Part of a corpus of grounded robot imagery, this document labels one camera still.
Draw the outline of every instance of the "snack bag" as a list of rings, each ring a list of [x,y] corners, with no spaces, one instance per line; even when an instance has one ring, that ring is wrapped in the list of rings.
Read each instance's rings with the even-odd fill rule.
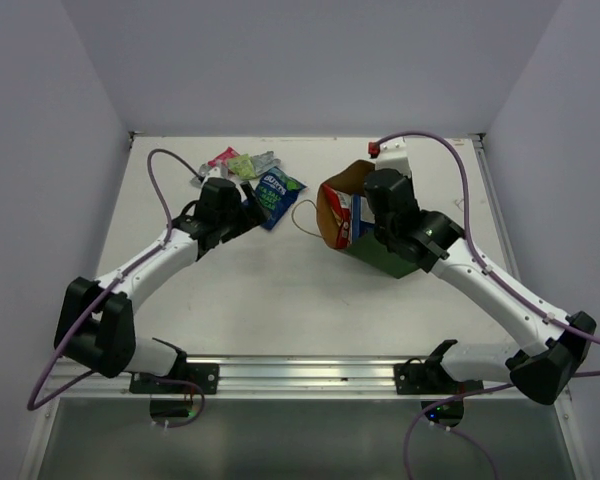
[[[320,187],[338,225],[335,248],[341,250],[351,244],[351,195],[334,190],[329,185]]]
[[[258,182],[255,192],[262,206],[269,211],[269,220],[262,224],[262,228],[271,230],[275,227],[305,188],[304,184],[278,167],[270,169]]]
[[[280,166],[280,159],[276,157],[273,151],[269,150],[268,152],[251,157],[251,163],[253,164],[256,177],[259,177],[267,170]]]
[[[375,217],[364,198],[364,179],[375,167],[366,160],[356,160],[342,172],[327,178],[316,196],[316,223],[322,241],[329,248],[338,249],[394,278],[402,278],[418,270],[418,266],[403,260],[396,253],[387,251],[387,247],[378,241],[373,232]],[[342,214],[338,216],[337,211],[337,208],[342,208],[343,205],[337,194],[337,203],[333,201],[333,196],[329,198],[325,187],[351,198],[351,225],[346,238],[343,228],[343,218],[346,217]],[[345,200],[344,207],[348,205],[348,199]]]
[[[257,177],[249,155],[238,155],[237,157],[230,158],[228,166],[229,170],[240,177],[241,180],[251,180]]]
[[[238,152],[236,152],[233,148],[228,147],[224,152],[222,152],[213,160],[209,160],[208,162],[205,162],[202,165],[200,165],[200,168],[198,168],[198,173],[202,176],[202,178],[204,178],[207,176],[207,174],[211,171],[213,167],[220,165],[220,167],[222,168],[222,176],[224,178],[228,178],[229,167],[227,163],[229,162],[229,159],[237,157],[238,155],[240,155]],[[193,177],[191,179],[191,184],[195,185],[196,187],[200,187],[202,185],[202,182],[200,181],[200,179],[198,179],[198,177]]]

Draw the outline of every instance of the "pink wrapper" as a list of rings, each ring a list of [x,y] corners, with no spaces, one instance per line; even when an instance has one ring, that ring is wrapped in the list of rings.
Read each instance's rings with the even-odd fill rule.
[[[207,165],[215,167],[218,163],[222,163],[225,167],[228,168],[227,162],[229,161],[229,159],[238,156],[240,156],[240,154],[236,152],[233,148],[229,147],[213,160],[209,160],[207,162]]]

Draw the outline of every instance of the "cable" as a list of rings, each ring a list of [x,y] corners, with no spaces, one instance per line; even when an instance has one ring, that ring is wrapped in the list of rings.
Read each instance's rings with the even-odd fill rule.
[[[163,148],[156,148],[156,149],[151,150],[149,152],[149,154],[147,155],[147,171],[148,171],[148,174],[149,174],[149,180],[151,181],[151,185],[153,186],[153,189],[155,190],[156,195],[158,196],[158,200],[160,201],[160,205],[162,206],[162,209],[164,210],[165,217],[167,217],[167,232],[165,233],[164,239],[162,241],[162,245],[164,245],[164,244],[168,243],[169,240],[171,239],[171,234],[172,234],[172,231],[173,231],[173,226],[171,225],[172,218],[171,218],[171,212],[169,211],[169,206],[167,205],[167,202],[164,199],[164,195],[162,194],[162,191],[160,190],[160,187],[158,186],[158,182],[156,181],[156,177],[155,177],[155,175],[153,173],[153,163],[152,162],[153,162],[153,157],[154,157],[154,155],[156,153],[164,153],[164,154],[170,155],[171,157],[173,157],[176,160],[178,160],[188,170],[190,170],[191,172],[193,172],[193,174],[196,177],[198,177],[198,178],[202,178],[202,177],[183,158],[181,158],[180,156],[176,155],[175,153],[173,153],[173,152],[171,152],[169,150],[165,150]],[[133,262],[131,265],[129,265],[127,268],[125,268],[120,273],[120,276],[116,277],[102,291],[102,293],[100,293],[100,295],[98,295],[96,297],[96,299],[93,302],[91,302],[89,304],[89,306],[78,316],[78,318],[73,323],[73,325],[71,325],[71,328],[69,328],[69,330],[67,330],[67,333],[65,333],[64,337],[62,337],[62,340],[60,341],[60,343],[58,344],[58,346],[54,350],[53,354],[51,355],[51,358],[49,359],[49,361],[45,365],[44,369],[42,370],[42,373],[40,374],[40,377],[38,378],[38,380],[36,381],[33,389],[31,390],[31,395],[29,396],[29,400],[27,401],[27,410],[29,410],[29,411],[37,410],[38,408],[40,408],[43,405],[47,404],[49,401],[53,400],[55,397],[57,397],[61,393],[65,392],[66,390],[68,390],[69,388],[71,388],[76,383],[80,382],[81,380],[84,380],[85,378],[87,378],[88,376],[90,376],[91,374],[94,373],[92,370],[90,370],[90,371],[88,371],[86,373],[83,373],[82,375],[79,375],[78,377],[76,377],[73,380],[69,381],[65,385],[63,385],[63,386],[59,387],[58,389],[56,389],[55,391],[51,392],[49,395],[47,395],[46,397],[44,397],[42,400],[37,400],[38,395],[40,395],[40,392],[42,390],[42,387],[44,386],[44,384],[46,383],[47,379],[49,378],[49,375],[51,375],[51,371],[53,370],[53,367],[55,366],[55,364],[58,361],[58,359],[62,356],[65,348],[67,347],[67,344],[69,343],[69,341],[71,340],[71,338],[75,335],[75,333],[80,329],[80,327],[82,326],[82,324],[88,318],[91,317],[91,314],[98,307],[98,305],[105,298],[107,298],[107,296],[112,292],[112,290],[124,278],[126,278],[133,270],[135,270],[140,265],[142,265],[144,262],[146,262],[147,260],[149,260],[156,253],[158,253],[160,250],[162,250],[162,248],[163,248],[162,245],[156,245],[154,248],[152,248],[151,250],[149,250],[147,253],[145,253],[144,255],[142,255],[135,262]]]
[[[313,205],[313,208],[316,209],[316,212],[318,211],[318,206],[315,204],[315,202],[309,198],[305,198],[304,200],[302,200],[301,202],[298,202],[293,209],[291,210],[291,221],[293,222],[293,224],[296,226],[296,228],[298,230],[300,230],[301,232],[306,233],[307,235],[312,235],[314,237],[318,237],[318,238],[322,238],[322,235],[318,235],[317,233],[313,233],[303,227],[301,227],[300,225],[298,225],[298,221],[296,220],[296,209],[302,205],[303,203],[310,203],[311,205]]]
[[[591,372],[576,372],[573,375],[574,378],[591,378],[600,377],[600,370],[593,370]]]
[[[453,395],[449,398],[445,398],[443,400],[434,402],[431,405],[428,405],[421,412],[418,412],[418,414],[413,418],[413,420],[409,424],[409,428],[407,429],[407,433],[405,433],[405,435],[404,435],[404,443],[402,445],[402,459],[404,462],[404,468],[407,471],[407,478],[409,478],[410,480],[413,480],[415,478],[413,475],[413,471],[411,470],[411,463],[409,462],[409,441],[411,440],[411,435],[413,434],[413,431],[416,428],[418,421],[420,419],[424,418],[424,415],[426,415],[431,410],[433,410],[437,407],[440,407],[442,405],[445,405],[447,403],[457,402],[464,398],[473,397],[475,395],[484,395],[487,393],[495,393],[495,392],[499,392],[502,390],[506,390],[511,387],[513,387],[513,385],[511,385],[510,383],[506,383],[504,385],[499,385],[497,387],[485,388],[485,389],[476,390],[473,392],[460,393],[458,395]],[[449,432],[454,433],[454,434],[464,438],[465,440],[467,440],[468,442],[473,444],[475,447],[477,447],[479,450],[481,450],[482,453],[484,453],[484,455],[487,457],[487,461],[489,462],[489,465],[491,465],[491,469],[493,470],[493,475],[496,478],[496,480],[498,480],[500,478],[498,475],[498,471],[496,469],[496,465],[495,465],[493,458],[491,457],[491,455],[489,455],[487,450],[477,440],[475,440],[470,435],[468,435],[462,431],[459,431],[459,430],[456,431],[454,429],[450,429]]]
[[[186,380],[172,380],[170,378],[156,377],[155,375],[147,375],[147,376],[154,382],[161,383],[163,385],[183,385],[185,387],[190,387],[192,390],[195,390],[195,392],[198,395],[200,395],[200,406],[198,407],[198,411],[195,412],[194,415],[190,415],[189,418],[187,418],[186,420],[184,420],[182,422],[177,422],[177,423],[170,423],[168,420],[165,420],[163,422],[162,420],[154,419],[153,421],[155,423],[157,423],[158,425],[160,425],[161,427],[164,427],[164,428],[180,428],[180,427],[186,427],[187,425],[191,425],[193,422],[195,422],[198,419],[198,417],[204,410],[204,406],[206,404],[204,392],[198,385],[196,385],[193,382],[188,382]]]
[[[458,170],[460,170],[460,179],[462,181],[462,196],[464,198],[464,230],[465,230],[465,239],[467,240],[467,245],[469,247],[469,251],[471,252],[471,255],[475,258],[475,260],[478,263],[478,265],[480,265],[480,268],[485,269],[485,267],[487,267],[487,262],[485,262],[484,259],[482,258],[482,256],[478,253],[476,245],[475,245],[475,243],[473,241],[473,234],[471,232],[471,223],[469,222],[469,210],[470,210],[470,204],[469,204],[469,180],[467,178],[467,171],[466,171],[466,169],[464,167],[464,163],[462,161],[462,158],[460,158],[460,154],[458,153],[458,151],[455,148],[453,148],[453,146],[444,137],[436,135],[435,133],[429,133],[429,132],[424,132],[424,131],[420,131],[420,130],[408,130],[408,131],[405,131],[405,132],[400,132],[400,133],[394,133],[392,135],[387,135],[386,137],[382,137],[380,140],[378,140],[375,143],[378,146],[380,146],[383,143],[386,143],[386,142],[388,142],[390,140],[393,140],[394,138],[398,138],[398,137],[426,137],[426,138],[431,138],[432,140],[435,140],[438,143],[442,144],[447,150],[449,150],[449,152],[453,156],[454,160],[456,161],[456,164],[458,165]],[[562,323],[559,320],[556,320],[555,318],[548,318],[547,312],[545,312],[543,309],[541,309],[540,307],[538,307],[534,303],[532,303],[529,300],[527,300],[526,298],[524,298],[524,296],[522,296],[520,293],[518,293],[515,288],[513,288],[511,285],[509,285],[507,283],[507,281],[504,280],[496,272],[490,271],[489,272],[489,276],[504,291],[506,291],[511,297],[515,298],[519,303],[521,303],[523,306],[525,306],[526,308],[528,308],[529,310],[531,310],[536,315],[539,315],[541,318],[548,319],[548,321],[552,325],[560,327],[560,328],[562,328],[562,329],[564,329],[564,330],[566,330],[566,331],[568,331],[568,332],[570,332],[570,333],[572,333],[574,335],[577,335],[577,336],[579,336],[581,338],[584,338],[585,340],[587,340],[589,342],[596,343],[596,344],[600,345],[600,338],[595,337],[593,335],[590,335],[588,333],[582,332],[582,331],[578,330],[577,328],[572,327],[571,325],[567,325],[565,323]],[[599,372],[600,372],[600,370],[597,371],[597,372],[589,372],[589,373],[593,374],[593,373],[599,373]]]
[[[185,408],[189,411],[189,413],[192,413],[191,409],[193,408],[193,396],[195,395],[195,390],[191,389],[191,391],[189,393],[187,393],[186,391],[183,394],[183,403],[185,405]],[[151,417],[170,417],[170,416],[177,416],[180,413],[181,410],[181,406],[178,407],[171,407],[171,408],[167,408],[166,410],[160,411],[160,412],[151,412]]]

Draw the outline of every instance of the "white table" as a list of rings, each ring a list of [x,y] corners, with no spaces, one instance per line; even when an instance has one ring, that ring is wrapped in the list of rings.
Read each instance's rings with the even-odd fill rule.
[[[320,183],[367,158],[368,138],[158,138],[135,140],[107,237],[99,274],[155,240],[165,219],[146,170],[147,153],[163,147],[196,168],[227,146],[240,153],[274,150],[289,175],[315,199]],[[454,139],[467,168],[478,245],[504,258],[478,160],[469,139]],[[409,139],[420,206],[462,225],[460,176],[433,140]],[[172,214],[199,189],[170,157],[154,161]],[[296,218],[317,231],[311,205]],[[423,272],[395,280],[297,230],[290,212],[272,232],[256,228],[221,245],[158,290],[136,315],[136,333],[203,355],[425,355],[442,340],[500,343],[507,333],[462,294]]]

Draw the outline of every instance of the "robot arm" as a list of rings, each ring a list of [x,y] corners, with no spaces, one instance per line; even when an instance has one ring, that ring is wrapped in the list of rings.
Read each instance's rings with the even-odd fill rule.
[[[401,377],[430,391],[468,380],[511,382],[532,400],[552,404],[586,358],[589,342],[527,308],[494,276],[531,305],[550,312],[551,320],[589,334],[595,331],[595,321],[584,312],[569,316],[546,303],[477,248],[480,259],[476,259],[459,225],[443,213],[421,210],[403,140],[372,156],[377,158],[377,170],[367,175],[364,191],[375,215],[376,238],[389,251],[464,293],[518,345],[462,345],[447,340],[423,363],[405,364]]]
[[[218,178],[212,170],[205,179],[192,215],[183,211],[158,240],[125,265],[96,280],[77,278],[71,282],[62,305],[54,345],[58,346],[80,314],[105,291],[106,286],[118,279],[95,308],[99,319],[95,315],[86,319],[69,340],[64,355],[109,378],[132,372],[172,380],[190,379],[186,352],[158,339],[136,338],[133,317],[142,303],[177,272],[200,260],[218,244],[266,221],[267,214],[251,186],[245,183],[241,187],[247,197],[244,204],[235,184]],[[159,251],[155,255],[122,278],[122,272],[156,247]]]

